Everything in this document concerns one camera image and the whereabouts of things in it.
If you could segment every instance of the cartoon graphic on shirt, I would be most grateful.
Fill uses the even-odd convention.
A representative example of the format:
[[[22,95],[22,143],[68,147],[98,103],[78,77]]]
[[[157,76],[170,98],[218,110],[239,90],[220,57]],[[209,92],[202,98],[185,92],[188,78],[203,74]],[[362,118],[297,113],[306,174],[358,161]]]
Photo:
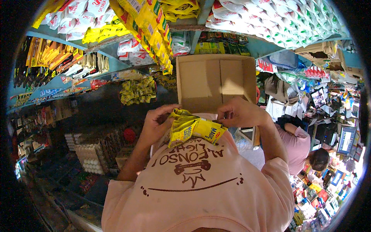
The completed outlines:
[[[176,175],[179,175],[180,173],[184,172],[185,168],[198,167],[198,166],[200,166],[200,169],[193,169],[192,170],[192,171],[196,171],[196,172],[184,173],[183,174],[184,180],[182,181],[182,183],[184,184],[188,180],[191,180],[192,181],[192,188],[194,188],[194,186],[196,185],[197,179],[201,179],[201,180],[205,181],[205,178],[202,176],[202,174],[200,174],[200,176],[194,176],[194,179],[193,179],[193,176],[187,176],[187,178],[186,178],[185,175],[198,174],[198,173],[202,172],[202,169],[206,170],[206,171],[210,170],[211,164],[207,160],[202,160],[202,162],[197,162],[197,163],[193,163],[193,164],[185,164],[185,165],[177,164],[177,165],[175,165],[174,172],[175,172]]]
[[[152,164],[151,167],[158,167],[162,165],[175,164],[174,173],[177,176],[183,176],[182,184],[189,184],[189,189],[158,189],[158,188],[144,188],[143,186],[143,195],[149,196],[148,190],[163,191],[163,192],[190,192],[190,191],[199,191],[204,189],[213,188],[228,182],[234,181],[237,179],[236,184],[243,184],[242,177],[235,177],[229,180],[222,181],[213,185],[206,187],[197,187],[198,182],[205,183],[207,182],[206,178],[202,175],[205,171],[209,171],[212,168],[213,158],[223,157],[223,147],[224,145],[219,146],[215,144],[216,149],[207,148],[206,141],[200,138],[190,139],[182,145],[174,147],[172,150],[168,151],[166,154],[158,157]]]

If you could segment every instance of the hand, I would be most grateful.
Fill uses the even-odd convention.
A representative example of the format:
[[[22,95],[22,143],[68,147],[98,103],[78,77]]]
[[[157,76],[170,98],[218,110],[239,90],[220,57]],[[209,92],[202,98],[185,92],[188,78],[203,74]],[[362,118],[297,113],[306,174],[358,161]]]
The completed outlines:
[[[273,121],[264,109],[234,97],[218,108],[218,122],[226,127],[253,127]]]
[[[174,108],[180,108],[181,105],[163,105],[155,110],[149,110],[144,120],[142,133],[140,134],[138,144],[143,146],[151,146],[157,142],[168,129],[171,128],[173,118],[167,118],[166,114],[170,114]]]

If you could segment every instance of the computer monitor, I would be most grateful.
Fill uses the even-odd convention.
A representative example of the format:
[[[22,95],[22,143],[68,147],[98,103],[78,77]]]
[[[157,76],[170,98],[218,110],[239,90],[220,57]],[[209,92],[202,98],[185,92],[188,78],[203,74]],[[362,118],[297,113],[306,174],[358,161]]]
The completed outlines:
[[[354,142],[354,136],[356,134],[357,129],[355,127],[341,127],[339,145],[338,145],[338,153],[347,155],[350,153],[352,149],[352,145]]]

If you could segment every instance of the box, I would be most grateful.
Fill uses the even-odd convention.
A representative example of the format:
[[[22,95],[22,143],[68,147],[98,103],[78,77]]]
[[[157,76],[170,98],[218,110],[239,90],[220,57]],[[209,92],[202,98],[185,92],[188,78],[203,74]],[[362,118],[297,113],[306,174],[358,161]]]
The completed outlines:
[[[256,104],[254,57],[204,54],[177,56],[176,61],[178,100],[192,114],[216,114],[234,96]],[[256,134],[254,145],[259,144]]]
[[[335,48],[333,42],[323,42],[295,49],[295,54],[301,55],[312,62],[344,62],[342,51]]]
[[[344,71],[349,75],[356,75],[359,77],[363,77],[363,69],[354,68],[354,67],[344,67]]]

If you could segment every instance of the screen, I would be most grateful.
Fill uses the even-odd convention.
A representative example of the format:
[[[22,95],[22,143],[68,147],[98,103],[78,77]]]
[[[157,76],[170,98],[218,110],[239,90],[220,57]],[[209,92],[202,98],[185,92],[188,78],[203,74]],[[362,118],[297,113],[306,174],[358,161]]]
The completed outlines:
[[[338,153],[347,155],[350,153],[356,133],[355,127],[342,127],[338,145]]]
[[[316,108],[320,108],[321,106],[326,104],[326,98],[323,89],[319,89],[318,91],[312,93],[311,95]]]

